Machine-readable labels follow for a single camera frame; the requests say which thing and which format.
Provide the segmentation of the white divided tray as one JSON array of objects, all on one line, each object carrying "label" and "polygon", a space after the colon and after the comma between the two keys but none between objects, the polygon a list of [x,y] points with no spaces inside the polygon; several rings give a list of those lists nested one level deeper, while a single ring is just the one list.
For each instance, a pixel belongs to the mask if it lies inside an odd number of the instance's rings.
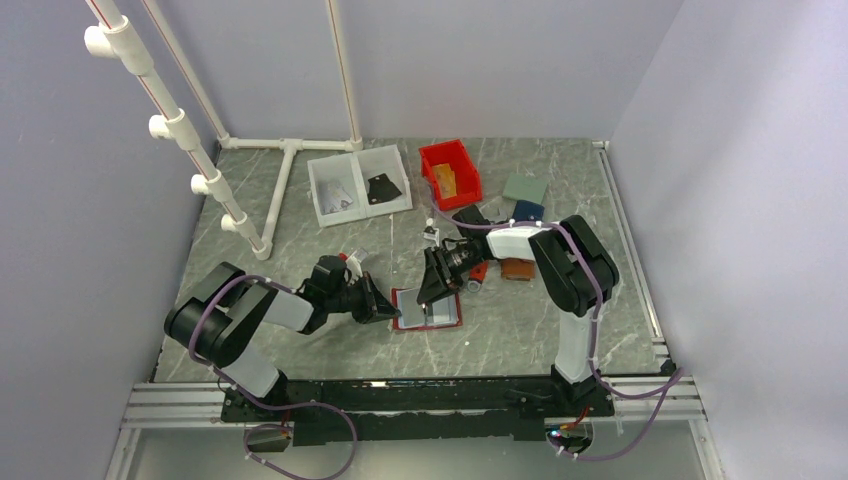
[{"label": "white divided tray", "polygon": [[[410,182],[397,146],[389,145],[358,152],[334,155],[307,162],[311,195],[318,224],[325,228],[372,217],[394,214],[413,208]],[[367,198],[367,179],[385,173],[402,191],[402,196],[387,203],[370,205]],[[319,200],[319,185],[339,180],[354,198],[347,210],[323,215]]]}]

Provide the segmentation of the white pvc pipe frame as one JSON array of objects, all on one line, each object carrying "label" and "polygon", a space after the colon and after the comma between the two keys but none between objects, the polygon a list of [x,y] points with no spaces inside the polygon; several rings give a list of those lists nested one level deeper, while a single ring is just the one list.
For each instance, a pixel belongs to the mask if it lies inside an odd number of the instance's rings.
[{"label": "white pvc pipe frame", "polygon": [[223,209],[221,229],[242,237],[260,261],[268,259],[272,253],[273,238],[282,210],[285,190],[297,154],[302,151],[356,152],[363,149],[339,4],[336,1],[326,1],[324,5],[327,10],[333,50],[342,84],[345,113],[350,128],[350,138],[345,141],[299,138],[264,140],[232,136],[224,126],[158,3],[155,1],[142,3],[205,119],[213,128],[218,145],[225,150],[270,149],[282,152],[282,163],[264,227],[258,230],[248,213],[237,203],[224,174],[213,164],[210,155],[202,147],[198,130],[186,111],[180,108],[159,75],[149,49],[131,20],[113,1],[87,3],[96,19],[96,23],[87,27],[84,32],[84,43],[88,52],[94,57],[120,61],[126,71],[138,81],[157,110],[157,113],[148,121],[150,136],[154,139],[171,140],[185,152],[196,169],[196,174],[191,179],[192,192],[196,195],[210,196],[221,206]]}]

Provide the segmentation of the blue card holder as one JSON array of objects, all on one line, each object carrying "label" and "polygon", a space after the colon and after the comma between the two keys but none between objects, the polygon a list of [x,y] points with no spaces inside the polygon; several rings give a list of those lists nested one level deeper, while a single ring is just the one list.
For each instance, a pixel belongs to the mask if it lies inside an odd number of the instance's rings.
[{"label": "blue card holder", "polygon": [[544,218],[545,207],[528,200],[517,200],[511,218],[516,222],[536,222]]}]

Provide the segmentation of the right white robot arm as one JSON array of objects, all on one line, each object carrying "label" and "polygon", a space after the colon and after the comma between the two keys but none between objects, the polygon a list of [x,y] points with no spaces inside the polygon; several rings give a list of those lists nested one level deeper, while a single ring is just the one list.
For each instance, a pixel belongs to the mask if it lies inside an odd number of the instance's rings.
[{"label": "right white robot arm", "polygon": [[588,221],[579,214],[559,222],[493,222],[472,204],[448,218],[461,238],[424,252],[425,269],[417,303],[426,307],[459,292],[464,276],[487,262],[532,262],[550,301],[559,310],[559,346],[554,370],[563,378],[551,388],[557,411],[574,415],[590,399],[586,381],[597,374],[601,309],[618,285],[620,273]]}]

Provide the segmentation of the red handled adjustable wrench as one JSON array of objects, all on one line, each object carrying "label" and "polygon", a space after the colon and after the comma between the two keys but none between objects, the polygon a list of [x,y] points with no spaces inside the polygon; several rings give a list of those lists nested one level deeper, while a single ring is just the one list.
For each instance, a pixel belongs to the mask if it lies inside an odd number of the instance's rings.
[{"label": "red handled adjustable wrench", "polygon": [[[494,225],[494,224],[505,223],[505,220],[502,220],[502,219],[491,220],[491,219],[485,217],[482,213],[481,208],[478,205],[474,205],[474,208],[476,209],[476,211],[479,215],[479,218],[476,219],[476,220],[472,220],[471,221],[472,224],[482,225],[484,223],[488,223],[490,225]],[[475,233],[475,237],[478,238],[478,242],[480,244],[483,243],[486,235],[489,232],[490,232],[490,230],[480,230],[480,231],[477,231]],[[482,284],[485,280],[487,271],[488,271],[488,261],[487,260],[482,261],[480,264],[476,265],[475,267],[473,267],[471,269],[471,271],[469,273],[469,277],[468,277],[468,283],[466,285],[466,288],[469,292],[477,293],[482,289]]]}]

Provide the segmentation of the orange card in bin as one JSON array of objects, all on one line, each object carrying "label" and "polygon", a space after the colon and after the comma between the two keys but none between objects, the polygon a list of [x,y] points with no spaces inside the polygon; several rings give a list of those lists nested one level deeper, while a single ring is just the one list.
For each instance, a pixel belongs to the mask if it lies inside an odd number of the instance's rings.
[{"label": "orange card in bin", "polygon": [[442,199],[457,195],[455,172],[449,164],[435,165],[432,172]]}]

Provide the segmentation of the red plastic bin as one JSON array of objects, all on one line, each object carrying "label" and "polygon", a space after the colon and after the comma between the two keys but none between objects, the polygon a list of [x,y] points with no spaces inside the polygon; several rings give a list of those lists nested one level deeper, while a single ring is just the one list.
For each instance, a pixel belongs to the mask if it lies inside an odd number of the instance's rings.
[{"label": "red plastic bin", "polygon": [[483,199],[480,174],[461,140],[421,147],[419,155],[421,174],[440,210],[460,209]]}]

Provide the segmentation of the cards in white tray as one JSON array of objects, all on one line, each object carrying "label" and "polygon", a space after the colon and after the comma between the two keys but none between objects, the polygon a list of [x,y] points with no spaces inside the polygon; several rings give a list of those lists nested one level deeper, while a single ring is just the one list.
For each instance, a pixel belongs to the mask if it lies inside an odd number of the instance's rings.
[{"label": "cards in white tray", "polygon": [[355,204],[354,198],[339,180],[320,184],[318,192],[323,215],[343,212]]}]

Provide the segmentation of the red card holder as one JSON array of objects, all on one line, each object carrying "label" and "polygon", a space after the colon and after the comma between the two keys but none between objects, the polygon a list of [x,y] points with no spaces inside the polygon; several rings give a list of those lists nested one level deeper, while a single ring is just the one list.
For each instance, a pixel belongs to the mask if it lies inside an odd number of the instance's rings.
[{"label": "red card holder", "polygon": [[458,294],[426,307],[414,305],[418,288],[391,290],[391,302],[398,310],[392,319],[395,331],[427,331],[459,327],[463,324]]}]

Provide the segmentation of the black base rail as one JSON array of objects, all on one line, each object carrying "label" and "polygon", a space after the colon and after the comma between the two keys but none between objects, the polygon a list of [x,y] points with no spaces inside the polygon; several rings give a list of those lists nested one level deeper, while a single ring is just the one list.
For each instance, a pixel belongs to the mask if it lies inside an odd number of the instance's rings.
[{"label": "black base rail", "polygon": [[541,441],[560,422],[615,412],[601,387],[546,375],[290,380],[255,405],[229,390],[226,424],[290,426],[297,446],[347,441],[509,437]]}]

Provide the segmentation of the brown card holder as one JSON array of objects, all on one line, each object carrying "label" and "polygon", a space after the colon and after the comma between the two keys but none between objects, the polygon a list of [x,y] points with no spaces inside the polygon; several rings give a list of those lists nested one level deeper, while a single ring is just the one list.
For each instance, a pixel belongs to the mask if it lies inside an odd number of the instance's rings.
[{"label": "brown card holder", "polygon": [[531,281],[536,275],[533,261],[508,258],[500,261],[501,278],[509,281]]}]

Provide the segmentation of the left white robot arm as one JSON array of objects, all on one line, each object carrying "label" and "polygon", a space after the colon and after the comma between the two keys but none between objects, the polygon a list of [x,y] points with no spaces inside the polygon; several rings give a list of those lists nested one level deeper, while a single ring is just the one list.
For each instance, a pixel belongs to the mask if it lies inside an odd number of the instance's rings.
[{"label": "left white robot arm", "polygon": [[330,315],[344,313],[359,324],[399,314],[370,274],[354,273],[343,256],[320,257],[295,289],[222,262],[168,313],[164,332],[193,360],[246,391],[258,417],[272,420],[286,409],[288,379],[252,346],[259,326],[269,322],[309,335]]}]

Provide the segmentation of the green card holder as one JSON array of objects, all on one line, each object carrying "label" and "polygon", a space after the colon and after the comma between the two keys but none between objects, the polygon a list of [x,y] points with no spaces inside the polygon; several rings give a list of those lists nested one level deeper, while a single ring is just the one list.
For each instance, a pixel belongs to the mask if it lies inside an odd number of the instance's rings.
[{"label": "green card holder", "polygon": [[527,201],[542,205],[549,180],[541,177],[510,174],[503,188],[502,197],[514,201]]}]

